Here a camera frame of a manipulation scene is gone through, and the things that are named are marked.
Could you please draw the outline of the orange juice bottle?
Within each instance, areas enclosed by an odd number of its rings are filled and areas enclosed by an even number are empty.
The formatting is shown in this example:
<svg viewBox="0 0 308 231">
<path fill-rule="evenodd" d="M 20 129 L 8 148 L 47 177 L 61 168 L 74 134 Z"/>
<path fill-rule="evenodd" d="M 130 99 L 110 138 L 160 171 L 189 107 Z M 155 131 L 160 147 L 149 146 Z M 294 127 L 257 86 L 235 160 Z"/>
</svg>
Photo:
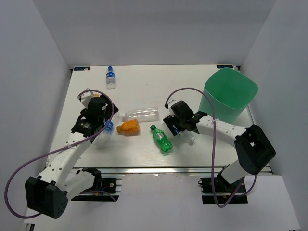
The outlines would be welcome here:
<svg viewBox="0 0 308 231">
<path fill-rule="evenodd" d="M 137 135 L 140 132 L 140 125 L 137 119 L 124 122 L 122 125 L 116 127 L 118 134 L 120 135 Z"/>
</svg>

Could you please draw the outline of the green soda bottle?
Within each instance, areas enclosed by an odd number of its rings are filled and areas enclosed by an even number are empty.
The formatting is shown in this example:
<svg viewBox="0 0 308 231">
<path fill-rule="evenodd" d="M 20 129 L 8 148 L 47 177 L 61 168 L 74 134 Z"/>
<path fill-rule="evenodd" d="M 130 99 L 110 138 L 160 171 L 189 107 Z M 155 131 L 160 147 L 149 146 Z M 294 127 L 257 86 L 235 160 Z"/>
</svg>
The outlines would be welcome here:
<svg viewBox="0 0 308 231">
<path fill-rule="evenodd" d="M 152 137 L 156 145 L 160 148 L 160 150 L 164 153 L 168 153 L 172 151 L 173 145 L 168 140 L 165 133 L 158 129 L 155 125 L 150 126 L 150 130 L 152 133 Z"/>
</svg>

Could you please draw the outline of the green plastic bin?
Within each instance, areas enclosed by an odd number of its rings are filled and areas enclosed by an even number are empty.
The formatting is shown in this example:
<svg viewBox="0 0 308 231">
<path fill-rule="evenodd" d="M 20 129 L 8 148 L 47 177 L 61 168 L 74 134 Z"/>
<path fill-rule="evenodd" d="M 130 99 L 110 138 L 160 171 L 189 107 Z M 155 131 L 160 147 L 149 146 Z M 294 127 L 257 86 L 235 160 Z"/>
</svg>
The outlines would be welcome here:
<svg viewBox="0 0 308 231">
<path fill-rule="evenodd" d="M 199 104 L 199 111 L 212 113 L 223 122 L 238 126 L 249 126 L 252 121 L 246 107 L 258 92 L 257 84 L 244 74 L 231 68 L 222 68 L 215 72 L 205 83 Z"/>
</svg>

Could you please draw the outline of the clear bottle white label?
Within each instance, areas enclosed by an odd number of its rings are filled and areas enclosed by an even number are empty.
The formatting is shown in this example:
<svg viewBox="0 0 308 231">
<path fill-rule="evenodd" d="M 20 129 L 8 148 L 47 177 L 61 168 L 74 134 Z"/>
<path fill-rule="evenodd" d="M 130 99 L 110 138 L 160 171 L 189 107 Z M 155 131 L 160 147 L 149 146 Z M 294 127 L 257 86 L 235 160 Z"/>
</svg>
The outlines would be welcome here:
<svg viewBox="0 0 308 231">
<path fill-rule="evenodd" d="M 189 145 L 192 145 L 195 141 L 195 137 L 193 136 L 193 134 L 187 130 L 179 132 L 177 134 L 177 137 L 182 143 L 186 143 Z"/>
</svg>

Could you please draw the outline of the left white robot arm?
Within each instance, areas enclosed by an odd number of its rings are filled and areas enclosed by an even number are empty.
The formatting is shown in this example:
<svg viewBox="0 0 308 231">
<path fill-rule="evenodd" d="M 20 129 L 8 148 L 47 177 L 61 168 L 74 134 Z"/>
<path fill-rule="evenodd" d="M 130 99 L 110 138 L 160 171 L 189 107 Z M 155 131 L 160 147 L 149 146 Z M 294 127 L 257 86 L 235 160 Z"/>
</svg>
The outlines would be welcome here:
<svg viewBox="0 0 308 231">
<path fill-rule="evenodd" d="M 84 167 L 68 178 L 82 154 L 92 145 L 103 128 L 111 122 L 118 108 L 106 96 L 81 99 L 81 110 L 64 146 L 37 177 L 25 183 L 27 206 L 41 214 L 58 219 L 68 202 L 81 193 L 97 192 L 103 187 L 101 172 Z"/>
</svg>

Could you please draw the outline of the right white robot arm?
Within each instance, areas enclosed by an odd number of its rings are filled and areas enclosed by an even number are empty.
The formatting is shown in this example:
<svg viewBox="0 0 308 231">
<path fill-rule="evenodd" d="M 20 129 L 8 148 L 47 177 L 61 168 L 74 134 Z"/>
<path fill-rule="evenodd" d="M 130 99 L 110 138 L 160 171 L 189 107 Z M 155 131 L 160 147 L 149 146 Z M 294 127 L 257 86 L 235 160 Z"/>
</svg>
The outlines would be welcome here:
<svg viewBox="0 0 308 231">
<path fill-rule="evenodd" d="M 169 101 L 165 108 L 169 110 L 169 115 L 163 121 L 174 136 L 184 131 L 212 135 L 236 150 L 237 160 L 226 165 L 215 179 L 223 192 L 230 191 L 236 182 L 247 175 L 258 175 L 276 155 L 258 125 L 241 127 L 214 119 L 205 112 L 194 113 L 184 101 Z"/>
</svg>

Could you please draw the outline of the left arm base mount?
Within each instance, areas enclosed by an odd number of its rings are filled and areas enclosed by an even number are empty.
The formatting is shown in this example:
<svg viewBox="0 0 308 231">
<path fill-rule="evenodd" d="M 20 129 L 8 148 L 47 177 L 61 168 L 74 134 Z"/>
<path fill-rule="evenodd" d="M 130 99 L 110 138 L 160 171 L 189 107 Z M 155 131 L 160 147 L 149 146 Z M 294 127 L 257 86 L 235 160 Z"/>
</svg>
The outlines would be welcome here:
<svg viewBox="0 0 308 231">
<path fill-rule="evenodd" d="M 103 174 L 96 168 L 82 168 L 75 172 L 88 172 L 94 176 L 93 186 L 86 189 L 82 194 L 75 196 L 71 201 L 83 202 L 116 202 L 122 187 L 122 178 L 118 175 Z"/>
</svg>

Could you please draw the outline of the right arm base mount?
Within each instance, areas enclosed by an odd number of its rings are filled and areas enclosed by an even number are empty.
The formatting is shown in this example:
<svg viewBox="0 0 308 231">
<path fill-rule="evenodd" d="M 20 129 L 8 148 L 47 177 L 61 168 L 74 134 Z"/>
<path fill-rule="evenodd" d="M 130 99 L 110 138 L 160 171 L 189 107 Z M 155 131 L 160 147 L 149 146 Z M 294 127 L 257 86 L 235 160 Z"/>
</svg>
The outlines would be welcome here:
<svg viewBox="0 0 308 231">
<path fill-rule="evenodd" d="M 226 203 L 226 201 L 230 198 L 231 194 L 235 192 L 240 182 L 241 180 L 237 180 L 231 186 L 225 186 L 222 182 L 214 178 L 217 201 L 220 205 Z M 198 181 L 198 185 L 201 187 L 202 203 L 204 205 L 214 205 L 215 200 L 212 192 L 211 178 L 200 178 Z M 230 201 L 230 204 L 247 204 L 247 196 L 242 196 L 242 194 L 244 194 L 245 192 L 245 183 L 241 182 L 240 188 L 233 197 L 233 199 Z"/>
</svg>

